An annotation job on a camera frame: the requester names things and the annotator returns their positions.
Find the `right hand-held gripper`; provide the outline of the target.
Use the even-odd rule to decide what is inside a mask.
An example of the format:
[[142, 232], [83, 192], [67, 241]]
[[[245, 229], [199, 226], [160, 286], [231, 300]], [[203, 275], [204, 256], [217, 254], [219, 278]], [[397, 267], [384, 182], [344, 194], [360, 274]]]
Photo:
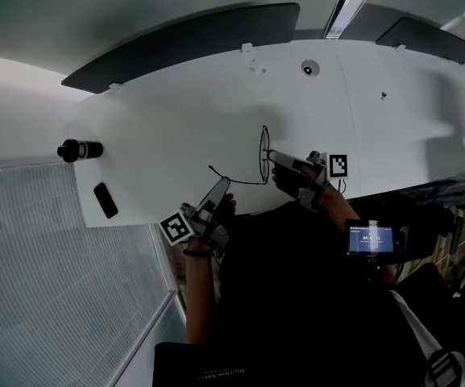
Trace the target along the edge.
[[312, 151], [305, 160], [273, 149], [268, 150], [267, 159], [274, 165], [296, 169], [304, 178], [298, 186], [298, 203], [312, 210], [327, 185], [338, 180], [343, 183], [348, 177], [347, 155]]

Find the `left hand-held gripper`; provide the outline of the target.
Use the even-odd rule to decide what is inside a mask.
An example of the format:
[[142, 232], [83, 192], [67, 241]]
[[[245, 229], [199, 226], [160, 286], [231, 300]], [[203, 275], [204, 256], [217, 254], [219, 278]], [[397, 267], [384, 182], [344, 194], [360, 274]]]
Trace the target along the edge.
[[225, 228], [215, 222], [214, 212], [226, 196], [230, 183], [228, 177], [222, 177], [197, 207], [183, 203], [177, 212], [160, 222], [160, 230], [171, 246], [196, 237], [213, 250], [225, 249], [230, 237]]

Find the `black wire-frame eyeglasses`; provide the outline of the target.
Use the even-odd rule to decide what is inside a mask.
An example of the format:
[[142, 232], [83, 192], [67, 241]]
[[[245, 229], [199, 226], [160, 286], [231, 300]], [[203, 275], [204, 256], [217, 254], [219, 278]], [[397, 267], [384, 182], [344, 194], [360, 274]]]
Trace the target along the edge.
[[263, 125], [261, 136], [259, 139], [259, 152], [258, 152], [260, 181], [239, 181], [239, 180], [230, 179], [229, 177], [224, 177], [212, 165], [210, 165], [209, 169], [215, 175], [219, 176], [219, 179], [214, 186], [221, 185], [221, 184], [224, 184], [227, 187], [229, 187], [230, 184], [255, 185], [255, 186], [266, 185], [268, 183], [269, 175], [271, 173], [270, 161], [268, 159], [269, 150], [270, 150], [269, 130], [266, 125]]

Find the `person's right forearm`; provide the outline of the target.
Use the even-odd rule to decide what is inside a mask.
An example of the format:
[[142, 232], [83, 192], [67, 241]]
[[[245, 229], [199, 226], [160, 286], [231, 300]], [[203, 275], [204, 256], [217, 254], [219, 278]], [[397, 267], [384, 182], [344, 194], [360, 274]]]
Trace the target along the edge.
[[347, 220], [359, 220], [359, 216], [349, 202], [331, 184], [322, 189], [318, 199], [318, 209], [326, 215], [342, 234], [345, 231], [345, 222]]

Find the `person's left forearm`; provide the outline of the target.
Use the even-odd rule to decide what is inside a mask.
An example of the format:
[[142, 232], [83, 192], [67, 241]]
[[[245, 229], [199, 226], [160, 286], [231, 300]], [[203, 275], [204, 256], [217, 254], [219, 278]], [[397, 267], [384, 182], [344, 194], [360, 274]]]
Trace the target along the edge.
[[[191, 238], [186, 249], [211, 251], [197, 238]], [[187, 338], [191, 344], [206, 345], [212, 339], [216, 307], [212, 257], [185, 255], [185, 278]]]

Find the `person's left hand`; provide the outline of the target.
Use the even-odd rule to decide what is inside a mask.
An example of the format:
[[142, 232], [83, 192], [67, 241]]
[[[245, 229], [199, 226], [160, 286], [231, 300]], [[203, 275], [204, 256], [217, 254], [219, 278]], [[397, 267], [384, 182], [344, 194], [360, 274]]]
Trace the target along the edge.
[[232, 193], [227, 193], [220, 201], [215, 213], [214, 221], [222, 226], [227, 232], [232, 232], [235, 226], [236, 212], [235, 197]]

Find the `person's right hand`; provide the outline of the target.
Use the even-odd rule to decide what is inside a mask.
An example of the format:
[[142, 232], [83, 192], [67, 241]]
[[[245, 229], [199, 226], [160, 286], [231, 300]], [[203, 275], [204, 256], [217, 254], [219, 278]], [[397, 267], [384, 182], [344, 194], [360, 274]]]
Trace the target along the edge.
[[298, 198], [302, 190], [311, 186], [308, 175], [277, 164], [272, 169], [272, 179], [276, 187], [291, 198]]

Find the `black smartphone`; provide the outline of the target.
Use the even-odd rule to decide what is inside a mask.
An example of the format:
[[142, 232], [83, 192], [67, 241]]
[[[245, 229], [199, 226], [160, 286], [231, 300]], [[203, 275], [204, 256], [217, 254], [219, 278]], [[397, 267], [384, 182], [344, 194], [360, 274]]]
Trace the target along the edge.
[[104, 215], [110, 219], [118, 214], [118, 208], [114, 203], [113, 198], [106, 185], [100, 182], [93, 188], [93, 193], [98, 201], [98, 204], [102, 208]]

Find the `person's torso in black shirt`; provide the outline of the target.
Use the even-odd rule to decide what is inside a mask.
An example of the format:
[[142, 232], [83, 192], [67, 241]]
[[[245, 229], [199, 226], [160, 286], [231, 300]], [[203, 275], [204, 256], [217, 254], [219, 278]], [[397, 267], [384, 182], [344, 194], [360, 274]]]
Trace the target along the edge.
[[465, 317], [434, 264], [370, 283], [335, 228], [294, 204], [235, 216], [229, 233], [218, 337], [268, 356], [283, 387], [426, 387], [439, 361], [465, 376]]

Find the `black cylindrical bottle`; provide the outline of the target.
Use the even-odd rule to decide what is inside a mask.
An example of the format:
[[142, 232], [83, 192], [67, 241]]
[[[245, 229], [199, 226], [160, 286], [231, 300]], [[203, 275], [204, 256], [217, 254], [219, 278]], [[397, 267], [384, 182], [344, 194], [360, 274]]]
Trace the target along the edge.
[[67, 139], [58, 148], [57, 155], [66, 163], [100, 157], [104, 147], [97, 141]]

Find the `white window blind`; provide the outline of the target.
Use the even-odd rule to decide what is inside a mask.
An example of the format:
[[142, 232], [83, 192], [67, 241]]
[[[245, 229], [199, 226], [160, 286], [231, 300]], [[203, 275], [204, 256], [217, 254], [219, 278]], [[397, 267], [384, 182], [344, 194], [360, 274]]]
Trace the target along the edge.
[[0, 170], [0, 387], [111, 386], [169, 294], [148, 226], [86, 226], [73, 167]]

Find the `lit-screen device on mount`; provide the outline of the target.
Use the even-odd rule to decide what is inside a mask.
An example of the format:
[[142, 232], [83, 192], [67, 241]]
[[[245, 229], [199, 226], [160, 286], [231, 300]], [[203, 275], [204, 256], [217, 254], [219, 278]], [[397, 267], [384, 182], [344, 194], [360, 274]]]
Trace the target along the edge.
[[348, 219], [344, 226], [345, 255], [352, 260], [386, 265], [404, 257], [404, 232], [378, 220]]

